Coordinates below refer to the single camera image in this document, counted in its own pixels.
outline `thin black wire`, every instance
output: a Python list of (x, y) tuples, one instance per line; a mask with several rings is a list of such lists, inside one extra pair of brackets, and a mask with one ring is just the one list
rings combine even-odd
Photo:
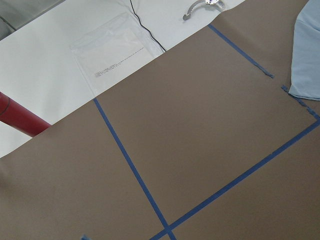
[(138, 18), (141, 27), (143, 27), (145, 30), (147, 30), (147, 31), (149, 32), (150, 36), (153, 38), (153, 40), (155, 40), (155, 41), (159, 44), (159, 46), (163, 49), (163, 51), (166, 52), (167, 50), (161, 45), (160, 42), (158, 42), (157, 39), (155, 39), (155, 37), (152, 35), (151, 31), (150, 31), (148, 28), (146, 28), (145, 26), (142, 25), (141, 20), (140, 20), (140, 17), (136, 14), (135, 9), (134, 9), (134, 6), (133, 6), (131, 0), (130, 0), (130, 3), (131, 3), (131, 7), (132, 7), (132, 10), (133, 10), (133, 13), (134, 13), (134, 15)]
[(14, 31), (17, 31), (17, 29), (14, 26), (12, 26), (7, 20), (5, 20), (2, 16), (0, 16), (0, 19), (2, 19), (2, 21), (4, 21), (6, 24), (8, 24), (9, 27), (12, 28)]

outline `red pole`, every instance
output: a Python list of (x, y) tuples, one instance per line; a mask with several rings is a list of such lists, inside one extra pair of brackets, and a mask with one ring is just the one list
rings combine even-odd
[(0, 121), (34, 137), (51, 125), (0, 92)]

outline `white table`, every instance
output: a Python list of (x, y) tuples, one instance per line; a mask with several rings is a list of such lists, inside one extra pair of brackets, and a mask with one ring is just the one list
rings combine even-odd
[[(209, 24), (220, 12), (194, 0), (132, 0), (142, 23), (170, 49)], [(244, 0), (224, 0), (231, 9)], [(92, 97), (70, 44), (117, 15), (130, 12), (129, 0), (66, 0), (0, 41), (0, 91), (54, 124)], [(0, 157), (30, 137), (0, 122)]]

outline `red tube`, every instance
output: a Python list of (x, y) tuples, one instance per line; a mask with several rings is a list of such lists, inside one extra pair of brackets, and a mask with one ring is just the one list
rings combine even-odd
[(51, 125), (0, 92), (0, 121), (34, 137)]

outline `silver metal tool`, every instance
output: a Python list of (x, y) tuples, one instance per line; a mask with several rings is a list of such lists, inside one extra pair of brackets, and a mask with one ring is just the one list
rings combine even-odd
[(191, 17), (191, 12), (192, 10), (194, 9), (194, 7), (200, 3), (205, 3), (207, 5), (212, 5), (212, 6), (217, 6), (219, 8), (219, 10), (221, 12), (225, 11), (226, 10), (226, 5), (223, 1), (221, 0), (198, 0), (198, 1), (195, 1), (188, 9), (188, 12), (183, 15), (183, 20), (188, 20), (190, 17)]

